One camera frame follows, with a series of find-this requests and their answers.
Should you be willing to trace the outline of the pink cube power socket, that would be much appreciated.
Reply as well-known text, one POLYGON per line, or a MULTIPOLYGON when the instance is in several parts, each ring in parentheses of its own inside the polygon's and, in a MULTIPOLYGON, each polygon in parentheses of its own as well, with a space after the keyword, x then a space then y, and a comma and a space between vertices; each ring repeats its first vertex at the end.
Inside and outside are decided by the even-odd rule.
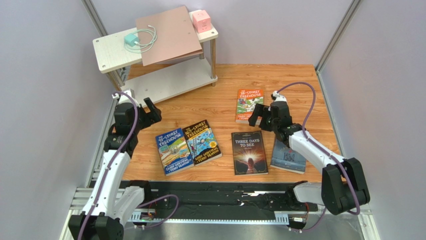
POLYGON ((212 29, 211 17, 206 10, 194 12, 192 14, 192 23, 199 34, 212 29))

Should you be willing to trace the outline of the blue 91-storey treehouse book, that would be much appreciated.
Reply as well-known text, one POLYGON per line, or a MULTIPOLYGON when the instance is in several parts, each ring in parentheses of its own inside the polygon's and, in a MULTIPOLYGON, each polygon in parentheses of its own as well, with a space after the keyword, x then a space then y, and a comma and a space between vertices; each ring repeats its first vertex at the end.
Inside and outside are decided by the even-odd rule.
POLYGON ((195 166, 182 128, 157 135, 155 141, 166 176, 195 166))

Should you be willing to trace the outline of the orange 78-storey treehouse book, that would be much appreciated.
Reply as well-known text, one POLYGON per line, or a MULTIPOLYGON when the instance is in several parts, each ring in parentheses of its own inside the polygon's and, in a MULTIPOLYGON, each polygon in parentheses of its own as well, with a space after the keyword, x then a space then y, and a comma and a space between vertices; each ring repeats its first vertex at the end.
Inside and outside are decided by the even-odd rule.
POLYGON ((264 104, 264 91, 262 89, 239 89, 237 92, 235 122, 248 124, 256 104, 264 104))

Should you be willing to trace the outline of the mint green charger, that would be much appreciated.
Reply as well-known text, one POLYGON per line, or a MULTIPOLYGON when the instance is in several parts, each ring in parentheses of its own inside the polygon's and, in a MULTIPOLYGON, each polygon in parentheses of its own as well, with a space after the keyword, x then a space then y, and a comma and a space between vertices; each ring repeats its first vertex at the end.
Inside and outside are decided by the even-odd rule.
POLYGON ((140 40, 139 40, 138 36, 136 36, 134 34, 127 34, 124 37, 124 42, 127 46, 134 47, 134 46, 139 45, 140 40))

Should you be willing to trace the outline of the white two-tier shelf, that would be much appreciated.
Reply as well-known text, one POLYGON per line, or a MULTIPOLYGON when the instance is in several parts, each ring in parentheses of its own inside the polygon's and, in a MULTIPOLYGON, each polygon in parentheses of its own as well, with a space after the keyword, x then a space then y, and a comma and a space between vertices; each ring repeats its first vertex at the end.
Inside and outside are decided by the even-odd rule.
MULTIPOLYGON (((195 11, 188 11, 193 23, 192 15, 195 11)), ((219 36, 215 27, 211 30, 198 33, 195 30, 203 53, 174 59, 176 64, 125 80, 119 83, 120 89, 132 89, 135 99, 142 103, 150 98, 159 103, 178 95, 193 91, 207 85, 214 86, 218 80, 216 74, 216 39, 219 36)), ((94 52, 98 68, 103 74, 142 63, 142 53, 152 48, 157 40, 156 29, 149 25, 138 30, 134 28, 112 33, 93 40, 94 52), (139 45, 130 47, 125 44, 124 37, 134 34, 139 38, 139 45)))

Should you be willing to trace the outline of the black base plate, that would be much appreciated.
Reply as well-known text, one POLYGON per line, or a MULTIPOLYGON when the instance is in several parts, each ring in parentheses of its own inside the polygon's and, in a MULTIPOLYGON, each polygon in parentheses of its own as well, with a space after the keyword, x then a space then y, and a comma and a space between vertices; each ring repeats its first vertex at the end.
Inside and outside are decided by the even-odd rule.
POLYGON ((123 180, 120 189, 150 186, 145 202, 168 195, 149 205, 155 216, 167 217, 176 205, 173 220, 273 220, 275 212, 315 213, 315 203, 301 203, 291 196, 292 183, 182 182, 123 180))

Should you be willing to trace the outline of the black three days book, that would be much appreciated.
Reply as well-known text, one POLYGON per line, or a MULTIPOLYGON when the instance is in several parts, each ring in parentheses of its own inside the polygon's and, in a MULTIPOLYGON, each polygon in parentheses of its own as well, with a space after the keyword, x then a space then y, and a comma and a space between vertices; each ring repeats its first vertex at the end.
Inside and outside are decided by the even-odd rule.
POLYGON ((269 173, 263 135, 260 130, 233 132, 231 140, 236 176, 269 173))

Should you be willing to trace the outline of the black 169-storey treehouse book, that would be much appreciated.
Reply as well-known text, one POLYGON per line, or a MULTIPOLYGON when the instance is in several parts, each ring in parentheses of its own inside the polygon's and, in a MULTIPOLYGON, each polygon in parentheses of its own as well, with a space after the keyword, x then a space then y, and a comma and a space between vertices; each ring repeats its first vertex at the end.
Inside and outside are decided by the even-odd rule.
POLYGON ((208 121, 202 120, 182 129, 194 165, 222 157, 222 151, 208 121))

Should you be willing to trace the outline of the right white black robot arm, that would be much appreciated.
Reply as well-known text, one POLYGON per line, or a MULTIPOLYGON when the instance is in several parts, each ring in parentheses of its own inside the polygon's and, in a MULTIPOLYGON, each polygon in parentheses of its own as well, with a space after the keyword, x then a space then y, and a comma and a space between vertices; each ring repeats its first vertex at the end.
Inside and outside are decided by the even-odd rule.
POLYGON ((321 183, 302 181, 291 190, 300 203, 325 206, 333 215, 350 212, 359 214, 360 207, 371 200, 361 162, 332 152, 317 141, 306 128, 294 123, 286 101, 270 105, 256 104, 248 122, 254 127, 274 132, 275 138, 301 154, 321 174, 321 183))

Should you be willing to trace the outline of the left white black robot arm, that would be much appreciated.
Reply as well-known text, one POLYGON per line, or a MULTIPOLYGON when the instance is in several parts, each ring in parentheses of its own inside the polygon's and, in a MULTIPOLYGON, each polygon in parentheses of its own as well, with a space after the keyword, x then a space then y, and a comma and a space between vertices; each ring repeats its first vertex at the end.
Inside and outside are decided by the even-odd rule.
POLYGON ((139 131, 162 120, 161 111, 150 98, 144 108, 133 97, 121 94, 114 110, 114 123, 104 141, 100 172, 80 214, 74 214, 68 229, 75 240, 121 240, 124 227, 145 199, 149 184, 130 185, 117 197, 127 166, 138 144, 139 131))

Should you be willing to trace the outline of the blue-grey 1984 book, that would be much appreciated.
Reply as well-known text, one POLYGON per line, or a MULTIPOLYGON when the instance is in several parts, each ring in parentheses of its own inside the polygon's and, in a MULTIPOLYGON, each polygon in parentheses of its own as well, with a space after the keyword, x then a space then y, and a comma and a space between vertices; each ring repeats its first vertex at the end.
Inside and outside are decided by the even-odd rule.
POLYGON ((290 149, 283 142, 274 139, 270 166, 273 168, 304 174, 306 159, 297 151, 290 149))

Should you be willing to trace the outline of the brown file folder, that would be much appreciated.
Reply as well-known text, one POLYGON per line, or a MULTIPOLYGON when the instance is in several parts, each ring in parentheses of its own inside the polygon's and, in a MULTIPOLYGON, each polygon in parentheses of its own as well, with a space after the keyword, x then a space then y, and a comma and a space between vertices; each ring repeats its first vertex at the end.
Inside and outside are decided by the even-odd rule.
POLYGON ((188 9, 184 5, 140 17, 135 20, 135 25, 138 30, 148 26, 156 30, 157 40, 151 49, 141 54, 144 66, 203 53, 188 9))

